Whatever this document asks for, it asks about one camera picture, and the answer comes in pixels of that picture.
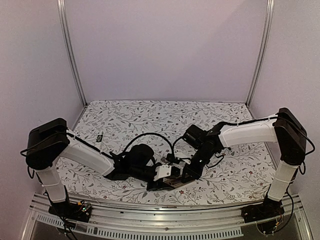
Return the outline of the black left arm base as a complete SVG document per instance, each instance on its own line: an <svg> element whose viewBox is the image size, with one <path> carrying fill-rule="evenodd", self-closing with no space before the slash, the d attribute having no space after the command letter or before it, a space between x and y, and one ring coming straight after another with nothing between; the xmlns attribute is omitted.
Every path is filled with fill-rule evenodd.
<svg viewBox="0 0 320 240"><path fill-rule="evenodd" d="M50 202L48 212L62 219L88 223L91 218L92 205L84 200L72 203L66 199L64 202Z"/></svg>

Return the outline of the white slim remote control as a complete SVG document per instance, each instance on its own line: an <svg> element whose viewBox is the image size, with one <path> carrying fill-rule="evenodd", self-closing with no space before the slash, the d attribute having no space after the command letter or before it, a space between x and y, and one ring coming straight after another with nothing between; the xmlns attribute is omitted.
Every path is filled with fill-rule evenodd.
<svg viewBox="0 0 320 240"><path fill-rule="evenodd" d="M102 134L99 134L99 135L97 136L97 138L96 138L96 142L97 142L97 143L102 143L102 141L103 141L103 135L102 135Z"/></svg>

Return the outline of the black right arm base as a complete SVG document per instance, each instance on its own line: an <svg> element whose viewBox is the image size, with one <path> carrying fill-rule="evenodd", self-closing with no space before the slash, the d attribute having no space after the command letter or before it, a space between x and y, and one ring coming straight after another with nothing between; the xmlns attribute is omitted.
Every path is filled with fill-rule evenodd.
<svg viewBox="0 0 320 240"><path fill-rule="evenodd" d="M250 204L241 208L245 223L258 222L257 229L264 235L274 234L284 220L282 201L265 198L262 203Z"/></svg>

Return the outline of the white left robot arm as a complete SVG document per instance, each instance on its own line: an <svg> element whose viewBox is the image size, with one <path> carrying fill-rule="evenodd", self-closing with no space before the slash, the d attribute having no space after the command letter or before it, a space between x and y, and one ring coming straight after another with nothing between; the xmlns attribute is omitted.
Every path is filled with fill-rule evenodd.
<svg viewBox="0 0 320 240"><path fill-rule="evenodd" d="M76 136L63 118L56 118L30 131L27 148L20 151L29 168L37 174L55 209L63 216L74 213L68 192L62 184L55 162L67 158L88 167L111 181L135 178L147 183L147 190L171 190L165 179L176 179L181 170L156 162L146 144L133 146L119 154L105 153Z"/></svg>

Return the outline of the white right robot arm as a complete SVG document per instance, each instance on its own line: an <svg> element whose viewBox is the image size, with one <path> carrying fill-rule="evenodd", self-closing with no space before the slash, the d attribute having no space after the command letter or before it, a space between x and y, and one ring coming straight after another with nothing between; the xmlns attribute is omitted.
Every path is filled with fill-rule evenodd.
<svg viewBox="0 0 320 240"><path fill-rule="evenodd" d="M204 130L192 125L184 140L195 149L183 169L183 180L194 180L187 198L196 204L236 203L267 198L262 218L278 203L306 157L307 133L295 116L277 113L246 122L219 122Z"/></svg>

